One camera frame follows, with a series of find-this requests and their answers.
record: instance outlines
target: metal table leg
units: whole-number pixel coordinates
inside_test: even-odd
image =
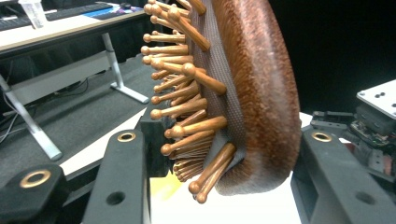
[[[35,123],[35,121],[27,112],[26,108],[23,106],[23,104],[21,104],[1,75],[0,86],[3,89],[4,94],[17,110],[17,113],[20,114],[26,122],[30,134],[35,138],[41,148],[43,148],[44,152],[52,161],[59,160],[62,157],[62,152],[55,146],[55,144],[53,144],[46,133],[44,133],[44,131]]]
[[[116,53],[114,52],[113,45],[111,44],[110,35],[108,33],[102,35],[103,41],[105,42],[107,58],[113,69],[113,73],[116,76],[116,82],[111,84],[111,87],[117,91],[121,91],[124,94],[136,99],[142,104],[146,104],[149,102],[149,98],[140,94],[137,91],[133,91],[124,86],[122,81],[122,76],[119,68],[119,63],[117,62]]]

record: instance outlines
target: gray carpet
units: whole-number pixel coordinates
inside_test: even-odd
[[[120,70],[126,87],[151,98],[157,81],[150,78],[153,70],[141,63],[141,56],[120,64]],[[54,163],[66,161],[147,106],[110,89],[113,82],[111,71],[106,71],[90,77],[86,91],[86,83],[82,83],[32,110],[34,120],[64,154]],[[25,127],[21,119],[19,123],[13,130]],[[12,133],[0,145],[0,188],[18,172],[51,162],[26,129]]]

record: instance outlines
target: cable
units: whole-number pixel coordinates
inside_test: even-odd
[[[6,78],[6,83],[8,83],[9,77],[11,77],[12,70],[14,70],[14,61],[12,60],[11,63],[9,63],[9,71],[8,71],[8,76]]]
[[[78,89],[79,87],[81,87],[84,83],[86,83],[86,84],[85,84],[85,89],[84,89],[83,91],[77,92],[77,93],[70,93],[70,94],[61,93],[61,94],[56,95],[55,98],[58,98],[58,97],[68,97],[68,96],[74,96],[74,95],[81,95],[82,93],[84,93],[84,92],[86,92],[86,91],[88,90],[89,81],[88,81],[87,78],[85,78],[85,80],[84,80],[83,82],[81,82],[78,86],[76,86],[73,90],[71,90],[71,91],[75,91],[76,89]]]
[[[35,77],[35,72],[33,71],[32,58],[30,56],[27,58],[29,59],[30,77],[33,78],[33,77]]]
[[[37,108],[40,106],[40,104],[37,104],[37,105],[30,105],[30,106],[27,106],[26,107],[26,110],[28,110],[28,109],[32,109],[33,108],[33,112],[29,112],[29,114],[31,114],[31,117],[33,118],[34,116],[35,116],[35,113],[36,113],[36,111],[37,111]],[[0,132],[2,132],[2,131],[4,131],[6,128],[3,128],[3,125],[5,125],[5,124],[7,124],[11,119],[12,119],[13,117],[12,116],[9,116],[9,117],[7,117],[7,118],[5,118],[4,120],[2,120],[1,122],[0,122]],[[15,121],[15,123],[14,123],[14,126],[17,126],[17,125],[20,125],[20,124],[23,124],[24,123],[24,120],[16,120]]]
[[[7,99],[6,94],[5,94],[4,92],[3,92],[3,99],[4,99],[4,102],[6,102],[6,104],[7,104],[13,111],[15,111],[15,113],[19,114],[19,112],[17,111],[17,109],[15,109],[14,106],[12,106],[12,105],[8,102],[8,99]]]
[[[8,130],[7,130],[6,134],[4,134],[4,135],[3,135],[4,137],[2,136],[3,138],[0,140],[0,144],[2,144],[2,143],[4,142],[4,140],[6,140],[6,138],[9,136],[10,131],[11,131],[11,129],[12,129],[12,126],[14,126],[14,122],[15,122],[15,120],[17,119],[18,115],[19,115],[19,114],[16,114],[15,117],[14,117],[14,119],[11,121],[11,124],[9,124],[9,127],[8,127]]]
[[[26,128],[19,128],[19,129],[17,129],[17,130],[11,131],[10,133],[8,133],[8,135],[10,135],[10,134],[12,134],[12,133],[17,133],[17,132],[23,131],[23,130],[25,130],[25,129],[26,129]]]

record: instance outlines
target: white surface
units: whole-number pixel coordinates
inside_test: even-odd
[[[61,164],[61,167],[64,169],[64,174],[69,175],[70,173],[75,172],[76,170],[91,164],[97,160],[100,160],[105,155],[105,150],[107,146],[108,139],[117,132],[122,130],[133,129],[136,126],[136,123],[139,121],[140,117],[145,113],[146,109],[141,110],[139,113],[127,119],[120,126],[113,129],[111,132],[105,134],[103,137],[99,138],[83,150],[81,150],[78,154],[70,158],[68,161],[65,161]]]
[[[119,21],[129,20],[132,17],[142,14],[145,14],[143,10],[110,18],[104,21],[81,15],[57,21],[49,21],[43,28],[36,30],[33,29],[32,26],[5,30],[0,32],[0,50],[12,49],[62,35],[73,34],[74,32],[84,31],[97,26],[114,24]]]
[[[48,21],[45,26],[40,29],[33,29],[32,26],[23,26],[20,28],[6,30],[0,32],[0,50],[7,49],[8,46],[22,45],[42,39],[52,37],[54,34],[67,34],[70,30],[77,26],[90,25],[97,23],[98,20],[85,17],[76,16],[67,19]]]
[[[61,166],[66,175],[101,159],[110,136],[116,132],[133,129],[145,109],[125,121]],[[311,116],[300,113],[302,127],[309,124]],[[211,224],[211,223],[301,223],[290,188],[290,177],[277,189],[260,194],[221,196],[212,190],[205,204],[198,204],[188,191],[190,181],[168,200],[151,198],[152,224]]]
[[[221,196],[209,193],[198,204],[184,183],[167,201],[151,199],[152,224],[301,223],[290,188],[290,178],[277,189],[260,194]]]
[[[19,0],[19,4],[30,4],[30,3],[40,3],[41,0]]]
[[[396,106],[394,106],[396,105],[396,79],[368,90],[360,91],[357,97],[392,119],[396,119]]]

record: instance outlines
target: keyboard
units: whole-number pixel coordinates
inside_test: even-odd
[[[59,10],[57,12],[46,14],[46,17],[48,21],[57,21],[60,19],[74,17],[88,12],[109,9],[112,7],[113,6],[108,4],[92,4],[84,7],[73,7],[69,9]],[[30,24],[31,24],[30,20],[27,17],[20,17],[14,20],[7,20],[7,21],[0,20],[0,31],[15,29],[22,26],[28,26]]]

